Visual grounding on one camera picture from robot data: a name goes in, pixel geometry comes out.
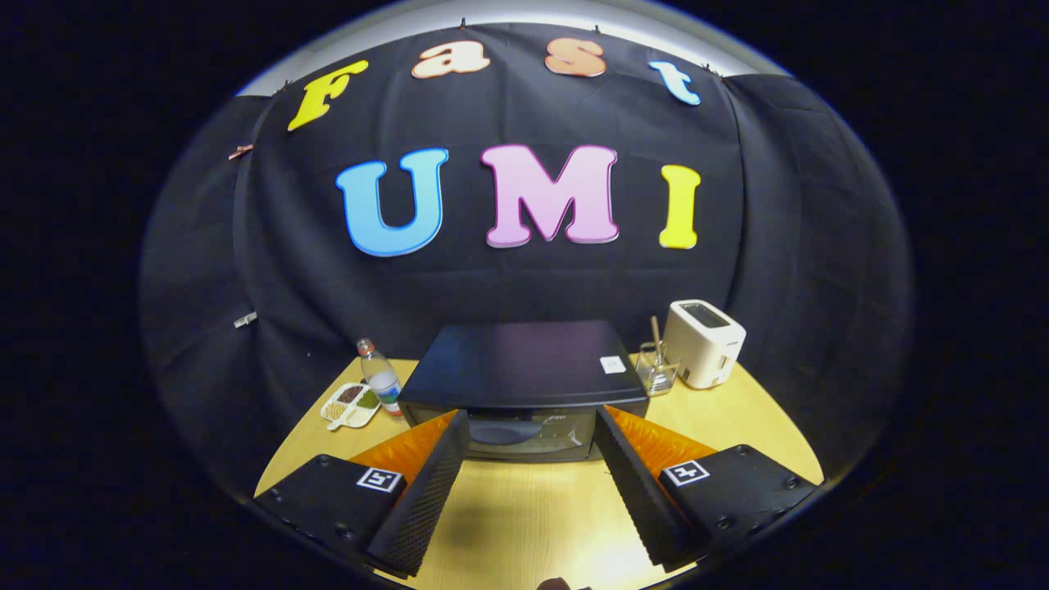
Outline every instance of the toaster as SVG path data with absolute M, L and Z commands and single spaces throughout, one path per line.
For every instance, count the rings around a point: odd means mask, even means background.
M 735 320 L 701 299 L 670 303 L 663 331 L 667 354 L 681 358 L 678 375 L 693 389 L 728 380 L 746 336 Z

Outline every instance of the letter m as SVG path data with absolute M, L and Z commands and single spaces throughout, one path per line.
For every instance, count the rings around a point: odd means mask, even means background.
M 572 150 L 557 181 L 551 181 L 528 146 L 506 145 L 485 150 L 480 161 L 491 166 L 495 176 L 495 227 L 487 241 L 493 248 L 514 248 L 528 244 L 532 232 L 521 224 L 521 205 L 547 241 L 575 203 L 575 218 L 564 233 L 572 241 L 604 244 L 619 236 L 612 222 L 609 192 L 616 151 L 601 146 L 579 146 Z

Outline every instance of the letter u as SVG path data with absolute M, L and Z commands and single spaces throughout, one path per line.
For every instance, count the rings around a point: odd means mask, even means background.
M 401 159 L 401 168 L 411 173 L 415 218 L 406 226 L 391 228 L 383 223 L 379 208 L 379 178 L 386 164 L 365 162 L 343 170 L 335 184 L 342 189 L 346 208 L 346 229 L 354 246 L 372 256 L 402 256 L 430 243 L 441 230 L 441 165 L 448 150 L 421 149 Z

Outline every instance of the blue letter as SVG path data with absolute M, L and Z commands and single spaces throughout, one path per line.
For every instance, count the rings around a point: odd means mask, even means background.
M 383 223 L 379 209 L 379 178 L 386 173 L 382 162 L 366 162 L 342 171 L 335 180 L 346 203 L 346 228 L 354 246 L 372 256 L 400 256 L 426 246 L 441 229 L 441 165 L 448 150 L 421 149 L 401 159 L 401 168 L 411 173 L 415 218 L 400 228 Z
M 678 69 L 676 65 L 670 62 L 648 62 L 648 67 L 658 70 L 663 76 L 666 89 L 670 90 L 670 93 L 679 101 L 692 106 L 700 104 L 700 96 L 685 86 L 685 82 L 691 82 L 692 79 Z

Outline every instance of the microwave oven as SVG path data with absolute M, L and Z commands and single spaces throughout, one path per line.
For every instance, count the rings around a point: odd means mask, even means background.
M 445 325 L 398 398 L 414 426 L 466 410 L 469 459 L 597 459 L 597 408 L 644 417 L 648 396 L 603 320 Z

